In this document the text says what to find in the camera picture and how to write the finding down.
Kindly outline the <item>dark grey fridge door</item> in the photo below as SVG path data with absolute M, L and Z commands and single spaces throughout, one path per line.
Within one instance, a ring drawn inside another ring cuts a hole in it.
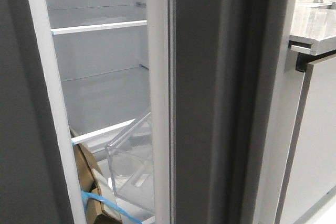
M 257 223 L 295 0 L 146 0 L 156 223 Z
M 28 0 L 1 0 L 1 223 L 73 223 Z

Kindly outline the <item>blue packing tape strip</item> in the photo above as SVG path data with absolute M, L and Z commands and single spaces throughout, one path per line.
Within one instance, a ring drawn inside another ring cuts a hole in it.
M 109 201 L 108 199 L 106 199 L 103 196 L 100 196 L 100 195 L 97 195 L 97 194 L 94 194 L 94 193 L 85 192 L 83 189 L 81 189 L 81 197 L 82 197 L 82 203 L 83 203 L 83 206 L 84 206 L 85 210 L 86 210 L 86 207 L 87 207 L 87 201 L 88 201 L 89 198 L 91 198 L 91 199 L 94 199 L 96 201 L 99 201 L 99 202 L 105 204 L 110 209 L 115 210 L 119 214 L 126 216 L 128 219 L 130 219 L 134 223 L 142 224 L 142 222 L 139 219 L 131 216 L 124 209 L 120 208 L 115 203 L 112 203 L 111 201 Z

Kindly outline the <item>clear plastic fridge drawer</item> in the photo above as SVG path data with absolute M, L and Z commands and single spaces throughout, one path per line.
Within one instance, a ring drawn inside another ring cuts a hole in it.
M 145 111 L 105 146 L 114 194 L 155 214 L 151 111 Z

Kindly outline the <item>upper glass fridge shelf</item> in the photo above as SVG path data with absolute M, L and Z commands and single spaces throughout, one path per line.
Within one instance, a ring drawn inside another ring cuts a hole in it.
M 49 10 L 53 35 L 83 33 L 147 25 L 146 3 Z

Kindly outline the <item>white cabinet side panel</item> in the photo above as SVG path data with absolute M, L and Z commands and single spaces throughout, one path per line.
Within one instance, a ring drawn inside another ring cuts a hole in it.
M 304 74 L 296 70 L 298 53 L 287 49 L 274 88 L 264 160 L 255 208 L 255 223 L 275 223 L 285 177 Z

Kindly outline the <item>light grey cabinet door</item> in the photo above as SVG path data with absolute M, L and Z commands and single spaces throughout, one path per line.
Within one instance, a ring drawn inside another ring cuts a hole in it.
M 335 55 L 307 64 L 276 223 L 299 223 L 335 189 Z

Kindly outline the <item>brown cardboard packing piece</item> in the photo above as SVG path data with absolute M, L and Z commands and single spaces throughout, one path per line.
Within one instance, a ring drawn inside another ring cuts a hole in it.
M 74 144 L 73 152 L 81 190 L 116 204 L 116 197 L 93 154 L 83 144 Z M 106 204 L 92 198 L 82 201 L 87 223 L 122 223 L 121 214 Z

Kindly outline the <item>glass fridge shelf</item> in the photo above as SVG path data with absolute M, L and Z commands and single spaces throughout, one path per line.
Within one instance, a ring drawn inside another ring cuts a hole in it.
M 49 10 L 53 35 L 83 33 L 147 25 L 146 3 Z
M 70 128 L 80 139 L 126 126 L 150 107 L 149 70 L 135 67 L 62 83 Z

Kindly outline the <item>grey stone kitchen countertop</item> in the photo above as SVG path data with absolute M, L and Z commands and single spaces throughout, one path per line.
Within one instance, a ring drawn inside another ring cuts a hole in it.
M 295 7 L 289 47 L 312 56 L 335 51 L 335 2 Z

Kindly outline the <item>lower glass fridge shelf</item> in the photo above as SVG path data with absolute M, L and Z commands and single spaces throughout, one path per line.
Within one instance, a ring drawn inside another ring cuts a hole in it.
M 126 126 L 150 107 L 149 70 L 135 67 L 62 83 L 70 128 L 80 139 Z

